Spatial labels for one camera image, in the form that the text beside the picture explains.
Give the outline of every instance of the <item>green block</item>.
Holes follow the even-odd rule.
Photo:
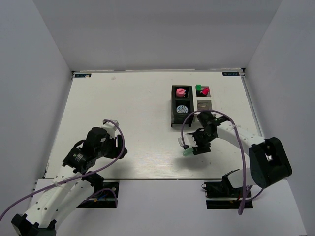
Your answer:
[[[196,91],[201,91],[201,85],[196,85]]]

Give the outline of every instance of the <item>wall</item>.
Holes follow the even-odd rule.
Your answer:
[[[308,235],[315,235],[315,1],[285,0],[255,51],[247,83],[266,136],[283,142],[288,178]]]
[[[71,70],[247,66],[281,0],[34,0]]]
[[[42,177],[71,84],[71,72],[31,0],[0,1],[0,211]],[[0,223],[2,236],[29,201]]]

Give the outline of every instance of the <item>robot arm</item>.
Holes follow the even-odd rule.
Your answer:
[[[179,139],[180,145],[185,149],[184,154],[192,152],[194,155],[210,152],[211,141],[215,138],[224,139],[239,148],[235,130],[226,117],[216,118],[211,112],[202,112],[197,118],[203,128],[188,133],[185,140],[190,146],[185,146]],[[251,134],[237,127],[244,152],[250,158],[250,168],[247,168],[248,185],[257,184],[267,188],[281,179],[292,174],[290,163],[285,154],[281,141],[275,137],[265,139]],[[222,184],[227,188],[243,186],[243,170],[235,170],[222,177]]]
[[[86,140],[81,140],[63,160],[53,183],[40,199],[23,215],[16,214],[12,224],[20,236],[55,236],[56,229],[75,208],[91,194],[103,189],[104,179],[97,173],[62,185],[57,183],[84,175],[101,157],[117,158],[122,150],[122,138],[115,136],[116,127],[104,122],[92,128]],[[127,154],[127,149],[120,158]]]

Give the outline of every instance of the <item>white floor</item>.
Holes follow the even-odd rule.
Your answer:
[[[128,154],[101,175],[108,179],[216,179],[242,167],[238,148],[223,140],[212,142],[212,152],[183,157],[171,128],[171,86],[210,87],[214,109],[257,134],[240,76],[221,72],[94,73],[74,78],[50,155],[46,178],[54,178],[73,145],[103,119],[116,119],[126,138]],[[111,160],[101,158],[93,170]]]
[[[76,209],[58,236],[299,236],[306,235],[286,180],[265,189],[239,216],[207,210],[201,180],[121,180],[117,209]],[[40,179],[36,190],[51,184]],[[259,191],[252,188],[252,194]]]

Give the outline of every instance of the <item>black container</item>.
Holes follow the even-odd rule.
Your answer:
[[[184,97],[176,97],[177,89],[185,89]],[[172,95],[171,95],[171,127],[174,124],[183,124],[185,118],[193,112],[193,95],[192,86],[187,85],[172,85]],[[191,127],[193,121],[193,116],[191,116],[186,124]]]

